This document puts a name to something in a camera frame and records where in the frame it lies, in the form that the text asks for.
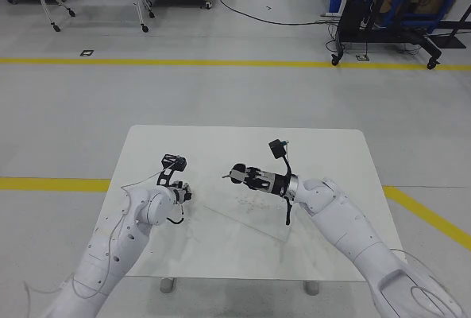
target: white cable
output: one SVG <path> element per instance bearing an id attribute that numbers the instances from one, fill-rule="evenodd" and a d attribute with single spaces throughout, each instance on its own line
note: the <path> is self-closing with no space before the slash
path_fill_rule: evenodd
<path id="1" fill-rule="evenodd" d="M 71 287 L 73 288 L 73 292 L 75 292 L 75 295 L 82 298 L 82 299 L 89 299 L 94 297 L 95 295 L 99 294 L 101 291 L 102 287 L 106 284 L 106 281 L 108 280 L 108 275 L 110 275 L 110 264 L 111 264 L 111 239 L 114 236 L 115 230 L 117 230 L 118 225 L 122 222 L 122 220 L 125 218 L 125 215 L 122 215 L 122 217 L 118 220 L 117 224 L 115 225 L 114 229 L 110 233 L 110 237 L 108 238 L 108 266 L 106 267 L 106 275 L 104 280 L 102 281 L 102 284 L 99 286 L 98 290 L 96 290 L 95 293 L 93 293 L 90 296 L 82 296 L 78 294 L 75 288 L 75 272 L 71 274 Z"/>
<path id="2" fill-rule="evenodd" d="M 152 179 L 153 177 L 155 177 L 155 176 L 157 176 L 158 174 L 162 173 L 164 170 L 170 169 L 174 164 L 177 163 L 177 161 L 178 161 L 180 158 L 181 158 L 181 157 L 178 156 L 177 159 L 176 159 L 175 161 L 173 161 L 173 163 L 170 164 L 168 167 L 164 168 L 163 170 L 158 171 L 157 173 L 154 173 L 153 175 L 151 175 L 151 176 L 148 177 L 147 179 L 142 180 L 142 181 L 139 181 L 139 182 L 135 182 L 135 183 L 133 183 L 133 184 L 122 185 L 122 186 L 121 186 L 121 189 L 124 190 L 124 191 L 127 193 L 127 191 L 125 190 L 125 188 L 130 187 L 130 186 L 132 186 L 132 185 L 137 185 L 137 184 L 146 182 L 148 179 Z"/>
<path id="3" fill-rule="evenodd" d="M 449 293 L 449 291 L 447 290 L 447 288 L 446 288 L 444 285 L 440 284 L 440 282 L 435 278 L 436 275 L 434 274 L 434 272 L 433 272 L 429 267 L 427 267 L 427 265 L 424 264 L 420 259 L 418 259 L 418 258 L 417 258 L 416 256 L 414 256 L 413 254 L 408 253 L 407 251 L 404 251 L 404 250 L 400 250 L 400 249 L 389 249 L 389 250 L 396 250 L 396 251 L 398 251 L 398 252 L 401 252 L 401 253 L 404 253 L 404 254 L 406 254 L 406 255 L 408 255 L 408 256 L 411 256 L 411 257 L 414 258 L 417 262 L 419 262 L 422 266 L 424 266 L 427 270 L 429 270 L 430 273 L 433 275 L 433 276 L 430 275 L 430 278 L 431 278 L 432 280 L 434 280 L 438 285 L 440 285 L 440 287 L 443 288 L 443 290 L 445 291 L 445 293 L 446 293 L 450 298 L 454 299 L 454 301 L 456 302 L 457 306 L 459 306 L 459 308 L 461 309 L 461 314 L 465 312 L 465 310 L 463 310 L 463 307 L 459 304 L 459 301 L 457 301 L 456 298 L 454 298 L 454 297 Z M 410 288 L 411 298 L 413 298 L 413 300 L 414 300 L 417 304 L 419 304 L 420 307 L 424 308 L 424 309 L 427 310 L 428 312 L 430 312 L 430 313 L 432 313 L 432 314 L 434 314 L 434 315 L 436 315 L 436 316 L 439 316 L 439 317 L 444 317 L 444 315 L 443 315 L 443 316 L 440 316 L 440 315 L 437 314 L 436 312 L 431 311 L 429 308 L 427 308 L 426 306 L 424 306 L 423 304 L 421 304 L 421 303 L 417 300 L 417 298 L 415 297 L 415 294 L 413 293 L 413 290 L 414 290 L 414 289 L 420 289 L 420 290 L 423 291 L 423 293 L 429 293 L 431 296 L 433 296 L 434 298 L 438 299 L 447 309 L 449 309 L 449 311 L 454 315 L 454 317 L 456 317 L 456 318 L 461 318 L 461 316 L 456 315 L 456 313 L 453 311 L 453 309 L 452 309 L 451 307 L 449 307 L 449 306 L 445 303 L 445 301 L 443 301 L 442 299 L 440 299 L 440 297 L 438 297 L 438 295 L 436 295 L 435 293 L 431 292 L 429 289 L 425 289 L 425 288 L 423 288 L 423 287 L 421 287 L 421 286 L 412 286 L 412 287 Z"/>
<path id="4" fill-rule="evenodd" d="M 27 315 L 26 315 L 26 318 L 30 318 L 30 305 L 32 304 L 32 301 L 30 300 L 30 291 L 32 290 L 33 292 L 35 293 L 42 293 L 42 294 L 52 294 L 52 293 L 57 293 L 59 292 L 60 290 L 62 290 L 62 288 L 64 287 L 65 285 L 65 282 L 69 280 L 69 278 L 71 278 L 71 274 L 68 276 L 68 278 L 66 278 L 65 281 L 62 282 L 62 284 L 60 284 L 59 288 L 57 289 L 54 289 L 54 290 L 40 290 L 40 289 L 35 289 L 33 288 L 31 285 L 29 285 L 28 282 L 26 281 L 23 281 L 23 289 L 25 290 L 25 292 L 27 293 Z"/>

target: cable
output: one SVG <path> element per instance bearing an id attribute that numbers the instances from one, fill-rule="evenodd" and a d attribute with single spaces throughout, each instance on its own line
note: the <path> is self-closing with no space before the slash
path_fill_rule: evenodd
<path id="1" fill-rule="evenodd" d="M 238 11 L 234 8 L 232 8 L 231 6 L 228 6 L 227 4 L 224 3 L 223 0 L 219 0 L 226 8 L 232 10 L 233 12 L 235 13 L 238 13 L 238 14 L 242 14 L 243 16 L 246 16 L 246 17 L 250 17 L 254 20 L 257 20 L 257 21 L 260 21 L 260 22 L 265 22 L 265 23 L 269 23 L 271 25 L 291 25 L 291 26 L 297 26 L 297 25 L 322 25 L 322 24 L 326 24 L 328 22 L 332 22 L 334 20 L 317 20 L 317 21 L 314 21 L 314 22 L 306 22 L 306 23 L 281 23 L 281 22 L 274 22 L 274 21 L 268 21 L 268 20 L 264 20 L 264 19 L 260 19 L 259 17 L 254 17 L 252 15 L 249 15 L 249 14 L 245 14 L 244 12 L 241 12 L 241 11 Z"/>
<path id="2" fill-rule="evenodd" d="M 108 279 L 108 275 L 110 275 L 110 264 L 111 264 L 111 239 L 113 238 L 114 236 L 114 233 L 115 233 L 115 230 L 117 230 L 117 227 L 118 225 L 122 222 L 122 220 L 125 218 L 125 214 L 122 215 L 122 217 L 118 220 L 117 224 L 115 225 L 114 229 L 111 231 L 110 233 L 110 237 L 108 238 L 108 266 L 106 267 L 106 275 L 105 275 L 105 278 L 104 280 L 102 281 L 102 284 L 99 286 L 98 290 L 96 290 L 95 293 L 93 293 L 92 295 L 88 296 L 88 297 L 85 297 L 85 296 L 82 296 L 80 294 L 78 294 L 78 292 L 76 291 L 76 288 L 75 288 L 75 272 L 73 272 L 71 274 L 71 287 L 73 288 L 73 292 L 75 292 L 75 295 L 82 298 L 82 299 L 89 299 L 89 298 L 92 298 L 94 297 L 95 295 L 99 294 L 99 292 L 101 291 L 102 287 L 106 284 L 106 280 Z"/>
<path id="3" fill-rule="evenodd" d="M 26 318 L 30 318 L 30 307 L 31 307 L 31 304 L 32 304 L 32 301 L 30 300 L 30 291 L 32 290 L 33 292 L 35 293 L 42 293 L 42 294 L 52 294 L 52 293 L 57 293 L 59 292 L 60 290 L 62 290 L 62 288 L 64 287 L 64 282 L 68 281 L 69 278 L 71 278 L 71 275 L 70 274 L 68 276 L 68 278 L 66 278 L 65 281 L 62 282 L 62 284 L 60 284 L 59 288 L 57 289 L 54 289 L 54 290 L 40 290 L 40 289 L 35 289 L 33 288 L 31 285 L 29 285 L 28 282 L 26 281 L 23 281 L 23 289 L 25 290 L 25 292 L 27 293 L 27 315 L 26 315 Z"/>
<path id="4" fill-rule="evenodd" d="M 177 161 L 178 161 L 180 158 L 181 158 L 181 157 L 178 156 L 177 159 L 176 159 L 175 161 L 173 161 L 173 163 L 170 164 L 168 167 L 164 168 L 163 170 L 158 171 L 157 173 L 154 173 L 153 175 L 151 175 L 151 176 L 148 177 L 147 179 L 142 180 L 142 181 L 139 181 L 139 182 L 135 182 L 135 183 L 133 183 L 133 184 L 122 185 L 122 186 L 121 186 L 121 189 L 125 191 L 125 188 L 127 188 L 127 187 L 130 187 L 130 186 L 132 186 L 132 185 L 137 185 L 137 184 L 146 182 L 146 181 L 149 180 L 149 179 L 152 179 L 153 177 L 155 177 L 155 176 L 157 176 L 158 174 L 162 173 L 164 170 L 170 169 L 174 164 L 177 163 Z"/>
<path id="5" fill-rule="evenodd" d="M 179 225 L 179 224 L 181 224 L 181 223 L 184 221 L 184 208 L 182 207 L 182 204 L 179 204 L 179 206 L 180 206 L 180 210 L 182 211 L 182 219 L 180 219 L 179 222 L 174 221 L 174 220 L 172 220 L 172 219 L 170 219 L 170 218 L 166 218 L 168 221 L 172 222 L 172 223 L 175 224 L 175 225 Z"/>
<path id="6" fill-rule="evenodd" d="M 333 34 L 333 30 L 332 30 L 330 27 L 331 27 L 331 26 L 332 26 L 332 27 L 334 27 L 334 26 L 335 26 L 335 27 L 338 27 L 338 25 L 335 24 L 335 23 L 333 23 L 333 22 L 332 22 L 332 23 L 326 23 L 326 24 L 328 25 L 328 26 L 327 26 L 327 31 L 329 32 L 330 38 L 331 38 L 332 40 L 326 42 L 326 43 L 325 43 L 325 47 L 326 47 L 326 49 L 328 49 L 330 52 L 337 53 L 337 52 L 338 52 L 337 50 L 333 50 L 333 49 L 330 49 L 330 48 L 329 48 L 329 44 L 336 41 L 336 38 L 334 37 L 334 34 Z M 344 44 L 341 44 L 341 49 L 342 49 L 342 50 L 345 49 L 345 45 L 344 45 Z"/>
<path id="7" fill-rule="evenodd" d="M 416 256 L 414 256 L 412 253 L 408 253 L 407 251 L 404 251 L 404 250 L 400 250 L 400 249 L 389 249 L 389 250 L 396 250 L 396 251 L 398 251 L 398 252 L 404 253 L 404 254 L 406 254 L 406 255 L 408 255 L 408 256 L 414 258 L 417 262 L 419 262 L 422 266 L 424 266 L 424 268 L 426 268 L 426 270 L 429 270 L 430 273 L 433 275 L 433 276 L 429 275 L 429 277 L 430 277 L 432 280 L 434 280 L 438 285 L 440 285 L 440 287 L 443 288 L 443 290 L 445 291 L 445 293 L 446 293 L 447 295 L 449 295 L 450 298 L 454 299 L 454 301 L 456 302 L 456 304 L 457 304 L 457 305 L 459 306 L 459 308 L 461 309 L 461 314 L 462 314 L 463 312 L 465 312 L 465 310 L 463 309 L 463 307 L 459 304 L 459 301 L 457 301 L 456 298 L 454 298 L 454 297 L 449 293 L 449 291 L 447 290 L 447 288 L 446 288 L 444 285 L 440 284 L 440 282 L 435 278 L 436 275 L 434 274 L 434 272 L 433 272 L 429 267 L 427 267 L 427 265 L 424 264 L 420 259 L 418 259 Z M 460 316 L 456 315 L 456 313 L 453 311 L 453 309 L 452 309 L 451 307 L 449 307 L 442 299 L 440 299 L 440 297 L 438 297 L 438 295 L 436 295 L 435 293 L 431 292 L 429 289 L 425 289 L 425 288 L 423 288 L 423 287 L 421 287 L 421 286 L 412 286 L 412 287 L 410 288 L 411 297 L 413 298 L 413 300 L 414 300 L 417 304 L 419 304 L 420 307 L 424 308 L 424 309 L 427 310 L 428 312 L 431 312 L 432 314 L 434 314 L 434 315 L 436 315 L 436 316 L 440 316 L 440 315 L 438 315 L 436 312 L 432 312 L 430 309 L 426 308 L 423 304 L 421 304 L 421 303 L 417 300 L 417 298 L 415 297 L 415 295 L 414 295 L 414 293 L 413 293 L 413 290 L 414 290 L 414 289 L 420 289 L 420 290 L 423 291 L 423 293 L 429 293 L 431 296 L 433 296 L 433 297 L 435 297 L 436 299 L 438 299 L 445 307 L 447 307 L 447 309 L 449 309 L 449 311 L 454 315 L 454 317 L 456 317 L 456 318 L 461 318 Z"/>
<path id="8" fill-rule="evenodd" d="M 471 33 L 471 31 L 465 31 L 465 32 L 457 32 L 456 35 L 458 34 L 467 34 Z M 442 34 L 427 34 L 424 37 L 443 37 L 443 36 L 448 36 L 450 33 L 442 33 Z"/>
<path id="9" fill-rule="evenodd" d="M 420 52 L 420 50 L 421 50 L 421 48 L 422 48 L 422 46 L 419 45 L 418 48 L 407 49 L 407 44 L 406 44 L 406 43 L 403 43 L 403 46 L 404 46 L 403 49 L 398 48 L 397 52 L 398 52 L 399 54 L 404 54 L 404 53 L 406 53 L 406 54 L 408 54 L 408 55 L 417 55 L 417 54 L 419 54 L 419 52 Z"/>

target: black cable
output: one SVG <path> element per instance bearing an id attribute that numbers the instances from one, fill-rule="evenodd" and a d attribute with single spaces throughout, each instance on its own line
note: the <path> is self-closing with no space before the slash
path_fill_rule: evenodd
<path id="1" fill-rule="evenodd" d="M 327 26 L 327 31 L 329 32 L 330 38 L 331 38 L 332 40 L 326 42 L 326 43 L 325 43 L 325 47 L 326 47 L 326 49 L 328 49 L 330 52 L 337 53 L 337 52 L 338 52 L 337 50 L 332 50 L 332 49 L 330 49 L 328 45 L 329 45 L 330 43 L 336 41 L 336 38 L 335 38 L 334 35 L 333 35 L 333 30 L 332 30 L 330 27 L 331 27 L 331 26 L 333 26 L 333 27 L 334 27 L 334 26 L 335 26 L 335 27 L 338 27 L 338 25 L 335 24 L 335 23 L 333 23 L 333 22 L 332 22 L 332 23 L 326 23 L 326 24 L 328 25 L 328 26 Z M 345 45 L 344 45 L 344 44 L 341 44 L 341 48 L 344 50 L 344 49 L 345 49 Z"/>
<path id="2" fill-rule="evenodd" d="M 467 33 L 471 33 L 471 31 L 458 32 L 458 33 L 456 33 L 456 35 L 458 35 L 458 34 L 467 34 Z M 450 35 L 450 33 L 427 34 L 427 35 L 425 35 L 424 37 L 443 37 L 443 36 L 448 36 L 448 35 Z"/>
<path id="3" fill-rule="evenodd" d="M 397 52 L 399 54 L 408 54 L 408 55 L 417 55 L 419 54 L 420 52 L 420 49 L 422 48 L 422 46 L 419 45 L 418 48 L 413 48 L 413 49 L 407 49 L 407 44 L 406 43 L 403 43 L 403 46 L 404 48 L 403 49 L 398 49 Z"/>
<path id="4" fill-rule="evenodd" d="M 168 221 L 172 222 L 172 223 L 175 224 L 175 225 L 181 224 L 181 223 L 184 221 L 184 218 L 182 218 L 179 222 L 176 222 L 176 221 L 174 221 L 174 220 L 172 220 L 172 219 L 170 219 L 170 218 L 166 218 L 166 219 L 167 219 Z"/>
<path id="5" fill-rule="evenodd" d="M 334 20 L 317 20 L 315 22 L 306 22 L 306 23 L 281 23 L 281 22 L 274 22 L 274 21 L 268 21 L 264 19 L 260 19 L 259 17 L 254 17 L 249 14 L 245 14 L 244 12 L 235 10 L 231 6 L 228 6 L 227 4 L 224 3 L 223 0 L 219 0 L 226 8 L 232 10 L 233 12 L 236 12 L 238 14 L 242 14 L 243 16 L 250 17 L 254 20 L 260 21 L 260 22 L 265 22 L 265 23 L 270 23 L 271 25 L 292 25 L 292 26 L 297 26 L 297 25 L 323 25 L 329 22 L 334 22 Z"/>
<path id="6" fill-rule="evenodd" d="M 181 224 L 182 222 L 184 222 L 184 208 L 182 207 L 182 204 L 180 205 L 180 210 L 182 211 L 182 219 L 181 219 L 179 222 L 174 221 L 174 220 L 172 220 L 172 219 L 170 219 L 170 218 L 166 218 L 166 219 L 167 219 L 168 221 L 172 222 L 172 223 L 175 224 L 175 225 Z"/>

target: metal stand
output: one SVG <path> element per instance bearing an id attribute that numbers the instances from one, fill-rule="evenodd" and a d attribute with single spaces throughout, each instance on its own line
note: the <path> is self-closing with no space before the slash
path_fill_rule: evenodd
<path id="1" fill-rule="evenodd" d="M 309 296 L 316 296 L 320 293 L 320 283 L 317 281 L 304 281 L 304 292 Z"/>
<path id="2" fill-rule="evenodd" d="M 452 30 L 452 32 L 447 37 L 432 36 L 430 37 L 430 39 L 439 48 L 466 48 L 466 46 L 462 44 L 462 42 L 455 37 L 455 35 L 457 31 L 459 31 L 459 29 L 462 29 L 463 25 L 465 24 L 466 19 L 468 18 L 470 14 L 471 14 L 471 4 L 466 10 L 465 14 L 463 14 L 463 16 L 461 17 L 461 20 L 459 20 L 459 24 Z"/>
<path id="3" fill-rule="evenodd" d="M 71 10 L 70 7 L 66 6 L 66 4 L 62 2 L 62 0 L 56 0 L 56 2 L 59 4 L 59 6 L 64 7 L 71 17 L 76 17 L 75 11 Z M 46 16 L 48 17 L 48 20 L 50 21 L 50 24 L 52 25 L 53 29 L 56 32 L 60 32 L 59 26 L 56 25 L 55 22 L 52 20 L 52 16 L 48 11 L 48 7 L 46 6 L 46 0 L 41 0 L 41 5 L 43 6 L 44 12 L 46 13 Z"/>
<path id="4" fill-rule="evenodd" d="M 141 30 L 147 33 L 149 31 L 149 28 L 147 27 L 147 25 L 143 23 L 143 17 L 141 16 L 140 2 L 138 0 L 137 0 L 137 11 L 138 11 L 138 19 L 140 20 Z"/>
<path id="5" fill-rule="evenodd" d="M 159 285 L 159 290 L 162 293 L 171 293 L 173 288 L 175 287 L 175 283 L 177 282 L 176 278 L 161 278 L 161 283 Z"/>
<path id="6" fill-rule="evenodd" d="M 393 19 L 392 25 L 387 28 L 373 29 L 376 18 L 380 13 L 383 0 L 377 0 L 369 13 L 368 23 L 364 29 L 361 29 L 363 19 L 368 16 L 367 2 L 347 0 L 345 9 L 339 25 L 336 30 L 335 43 L 336 53 L 332 54 L 332 65 L 338 65 L 339 60 L 343 57 L 344 48 L 342 43 L 410 43 L 412 45 L 420 45 L 424 51 L 431 55 L 427 63 L 428 69 L 433 69 L 438 62 L 438 58 L 442 55 L 433 43 L 424 37 L 419 31 L 404 28 L 401 21 L 411 0 L 404 0 L 398 12 Z"/>

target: table leg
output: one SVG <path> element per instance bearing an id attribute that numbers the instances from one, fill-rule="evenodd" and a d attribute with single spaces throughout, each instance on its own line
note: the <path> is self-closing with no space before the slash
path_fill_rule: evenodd
<path id="1" fill-rule="evenodd" d="M 173 288 L 175 287 L 175 283 L 177 282 L 176 278 L 161 278 L 161 283 L 159 285 L 159 290 L 162 293 L 171 293 Z"/>
<path id="2" fill-rule="evenodd" d="M 309 296 L 316 296 L 320 293 L 320 284 L 317 281 L 304 281 L 304 292 Z"/>

